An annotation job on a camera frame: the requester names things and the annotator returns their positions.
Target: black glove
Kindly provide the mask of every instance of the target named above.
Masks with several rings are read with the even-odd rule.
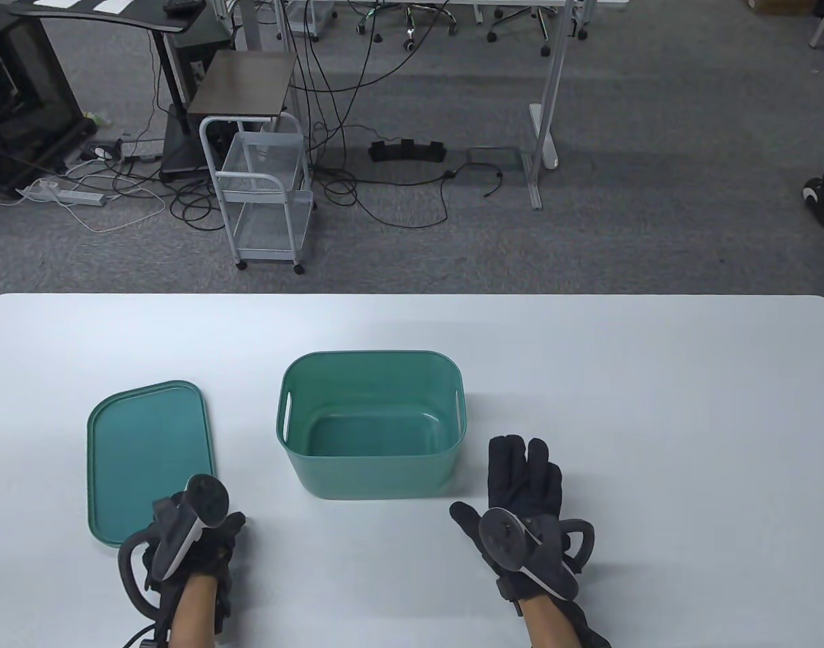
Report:
[[[179,504],[183,493],[175,493],[171,496],[175,505]],[[147,570],[147,577],[144,580],[144,589],[152,589],[163,595],[163,590],[174,590],[179,592],[183,589],[190,575],[204,574],[214,576],[217,579],[217,605],[214,610],[214,633],[219,635],[223,632],[223,621],[232,612],[229,602],[229,592],[232,589],[232,577],[229,573],[229,562],[235,549],[235,536],[241,531],[247,518],[241,512],[231,513],[216,529],[202,529],[202,537],[193,543],[186,556],[177,566],[177,570],[168,579],[159,581],[150,576],[150,564],[153,562],[153,555],[157,550],[159,540],[154,540],[148,544],[144,550],[142,562]]]
[[[562,508],[562,472],[549,460],[549,448],[541,439],[532,439],[528,445],[520,436],[496,436],[489,442],[489,471],[487,491],[490,508],[502,508],[523,520],[538,516],[556,516]],[[468,504],[454,502],[451,517],[471,538],[474,546],[495,571],[496,585],[502,598],[514,603],[517,614],[522,616],[519,601],[526,601],[539,595],[548,595],[543,587],[522,572],[507,571],[496,564],[480,542],[480,516]],[[571,546],[567,534],[559,538],[563,551]],[[579,573],[579,565],[571,556],[563,555],[563,562],[573,574]],[[588,628],[585,614],[573,601],[565,601],[549,595],[557,608],[571,621],[582,648],[609,648],[609,642]]]

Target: bin handle hole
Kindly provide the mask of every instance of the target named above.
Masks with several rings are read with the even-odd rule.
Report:
[[[285,395],[285,416],[283,420],[283,442],[289,442],[289,419],[292,417],[292,393]]]

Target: cardboard box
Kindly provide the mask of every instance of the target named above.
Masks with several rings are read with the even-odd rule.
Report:
[[[745,0],[755,13],[777,16],[803,16],[813,10],[817,0]]]

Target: green plastic bin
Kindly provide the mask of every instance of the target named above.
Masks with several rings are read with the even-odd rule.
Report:
[[[283,377],[277,437],[326,500],[438,494],[465,429],[460,371],[435,352],[319,352]]]

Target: white paper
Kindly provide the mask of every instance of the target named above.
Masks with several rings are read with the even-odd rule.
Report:
[[[38,7],[54,7],[55,9],[69,9],[79,0],[36,0],[34,3]]]
[[[131,2],[133,2],[133,0],[103,0],[103,2],[94,7],[94,11],[101,11],[104,14],[115,14],[117,16],[124,9],[127,9]]]

